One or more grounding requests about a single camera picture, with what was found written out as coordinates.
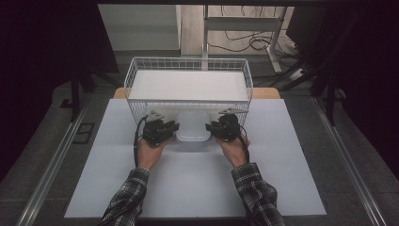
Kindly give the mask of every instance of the white wall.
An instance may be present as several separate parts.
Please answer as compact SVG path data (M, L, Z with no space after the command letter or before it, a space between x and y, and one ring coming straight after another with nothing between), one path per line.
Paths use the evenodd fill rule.
M99 5L114 51L179 50L180 7Z

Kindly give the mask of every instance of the plaid sleeve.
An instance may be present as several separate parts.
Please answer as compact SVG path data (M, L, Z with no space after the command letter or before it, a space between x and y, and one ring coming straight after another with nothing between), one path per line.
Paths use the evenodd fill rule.
M238 194L248 215L261 225L282 226L284 221L277 210L277 190L262 179L256 163L247 163L231 171Z
M123 210L129 210L106 225L134 225L136 218L142 212L149 177L150 172L147 169L136 168L130 171L129 177L114 195L108 208L105 210L103 221L112 218Z

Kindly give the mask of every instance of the wooden board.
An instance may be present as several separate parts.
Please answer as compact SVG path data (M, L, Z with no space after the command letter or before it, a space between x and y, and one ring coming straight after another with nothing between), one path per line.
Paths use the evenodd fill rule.
M125 99L124 88L118 88L115 91L114 99ZM281 99L279 91L274 88L254 88L253 99Z

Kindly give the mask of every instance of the desk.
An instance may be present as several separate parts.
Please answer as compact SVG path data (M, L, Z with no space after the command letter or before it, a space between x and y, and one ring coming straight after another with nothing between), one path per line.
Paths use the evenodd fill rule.
M104 108L106 107L110 97L112 98L112 96L103 98ZM98 96L96 99L92 99L91 102L93 102L95 105L90 106L84 122L94 121L99 124L103 120L104 111L98 107L99 99L100 98ZM292 104L288 106L289 108L297 108L297 106ZM312 106L303 105L300 108L311 110ZM294 118L296 118L295 129L297 129L297 132L300 135L300 144L302 145L307 161L311 166L311 173L317 184L321 198L325 203L328 215L323 217L290 217L285 218L285 220L287 220L287 223L291 222L292 225L297 226L328 224L345 225L344 223L348 220L350 223L354 223L354 225L370 225L365 223L367 221L367 217L365 217L365 214L361 214L361 209L363 209L363 207L357 199L356 194L350 193L354 192L353 187L351 186L346 173L340 170L340 160L334 157L335 151L333 147L331 147L331 144L328 143L328 137L323 137L324 128L321 128L320 130L320 127L317 127L317 118L314 117L314 112L297 111L296 114L298 116L294 115ZM300 124L297 123L298 117L301 118ZM311 137L304 137L306 134L310 134ZM323 143L323 147L320 147L320 145L311 144L311 141L315 139L315 137L319 140L319 142ZM61 167L61 170L57 175L57 179L53 183L48 198L46 198L42 208L36 210L39 212L39 216L35 220L34 225L52 225L49 223L49 219L51 219L51 222L56 223L57 225L95 225L99 222L97 218L63 218L67 206L70 204L71 196L78 183L78 179L82 174L82 169L87 162L88 153L92 146L93 144L90 142L85 146L72 145L71 149L68 150L63 167ZM315 162L323 161L323 159L325 159L324 161L326 161L327 164L323 162L321 165L315 164ZM199 222L197 222L197 224L196 222L190 222L190 224L186 225L201 224Z
M258 163L264 179L279 192L281 214L325 215L284 101L252 100L244 126L252 141L251 158ZM132 167L131 135L135 130L126 100L111 100L65 218L98 218L103 214ZM213 138L203 142L173 138L152 171L140 218L149 223L242 218L244 209L230 171Z

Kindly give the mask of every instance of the metal rail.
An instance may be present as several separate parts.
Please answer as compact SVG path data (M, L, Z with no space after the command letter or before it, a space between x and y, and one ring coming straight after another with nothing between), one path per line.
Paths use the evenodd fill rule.
M39 213L39 210L47 196L48 191L50 190L51 185L53 184L54 179L56 178L56 174L64 160L65 155L68 152L68 149L71 146L73 136L76 134L76 131L79 128L80 122L86 114L88 109L88 103L91 99L91 94L86 93L82 100L82 110L79 115L76 117L75 122L72 122L68 127L67 132L65 133L64 138L62 138L61 143L59 144L56 153L53 155L50 160L49 165L47 166L45 172L41 176L36 188L30 197L25 209L23 210L20 219L17 222L17 226L30 226L36 219L36 216Z
M315 97L311 97L311 99L317 108L319 116L324 126L326 127L327 133L335 146L338 156L341 158L343 162L345 170L360 197L360 200L364 206L364 209L367 212L367 215L369 216L373 225L387 226L388 224L386 220L383 218L381 210L379 209L378 204L376 203L375 198L373 197L373 194L371 193L367 185L364 183L363 178L361 177L358 168L353 162L349 151L346 150L346 147L343 144L343 141L341 140L340 134L338 133L338 131L334 126L331 126L329 124L327 116L324 113L326 111L322 101L319 98Z

